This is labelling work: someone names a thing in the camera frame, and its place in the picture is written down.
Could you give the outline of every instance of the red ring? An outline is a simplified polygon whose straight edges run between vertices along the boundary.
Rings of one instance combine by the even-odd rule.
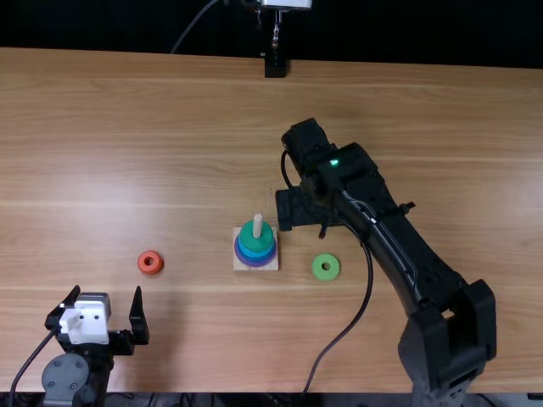
[[[164,260],[156,252],[143,252],[137,258],[137,268],[143,274],[157,274],[162,270],[162,267],[164,267]]]

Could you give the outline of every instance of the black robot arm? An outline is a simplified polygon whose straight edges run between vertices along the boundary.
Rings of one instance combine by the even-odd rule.
[[[131,330],[108,330],[111,315],[107,293],[82,293],[75,286],[45,321],[65,354],[42,374],[44,407],[103,407],[114,356],[134,354],[147,345],[149,331],[143,313],[142,289],[134,293],[129,314]]]
[[[392,282],[408,321],[400,359],[413,381],[412,407],[460,407],[471,381],[495,357],[495,298],[483,280],[467,284],[424,242],[396,204],[377,165],[358,144],[330,144],[314,119],[291,127],[283,145],[299,187],[277,191],[281,231],[346,224]],[[445,317],[445,311],[451,316]]]

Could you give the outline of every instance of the green ring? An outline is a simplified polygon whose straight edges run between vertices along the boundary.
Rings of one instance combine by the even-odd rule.
[[[239,239],[248,250],[256,253],[268,250],[275,242],[273,230],[266,222],[262,222],[262,232],[260,233],[260,237],[255,239],[253,237],[252,220],[247,222],[244,227],[242,227],[241,232],[239,233]]]
[[[330,268],[324,270],[322,266],[328,264]],[[341,267],[337,257],[330,253],[321,253],[313,259],[313,276],[321,282],[330,282],[339,276]]]

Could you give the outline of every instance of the table surface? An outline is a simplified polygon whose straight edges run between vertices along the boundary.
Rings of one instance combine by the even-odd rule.
[[[498,356],[471,387],[543,386],[543,71],[262,61],[0,49],[0,388],[46,334],[75,285],[110,294],[128,327],[137,285],[151,342],[117,357],[110,391],[300,391],[316,355],[366,288],[342,229],[280,233],[279,272],[234,273],[232,228],[277,224],[281,135],[316,117],[332,142],[359,142],[409,218],[498,309]],[[294,178],[292,167],[290,175]],[[142,275],[156,249],[164,271]],[[330,252],[335,282],[311,274]],[[358,326],[322,361],[312,389],[407,392],[397,343],[406,317],[376,269]],[[50,343],[20,382],[41,390]]]

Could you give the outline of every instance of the blue ring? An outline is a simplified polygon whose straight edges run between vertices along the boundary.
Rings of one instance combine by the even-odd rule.
[[[244,257],[248,259],[259,259],[260,257],[266,257],[273,251],[275,247],[275,238],[273,239],[273,244],[270,246],[270,248],[263,252],[253,252],[252,250],[249,250],[244,246],[244,243],[241,241],[241,239],[238,239],[238,247]]]
[[[267,265],[270,261],[272,261],[273,257],[276,254],[276,243],[274,241],[273,243],[273,250],[267,255],[259,258],[247,258],[243,253],[241,253],[240,247],[239,247],[239,239],[236,238],[236,242],[234,243],[234,249],[236,251],[236,255],[241,260],[242,263],[249,265],[251,267],[261,267],[262,265]]]

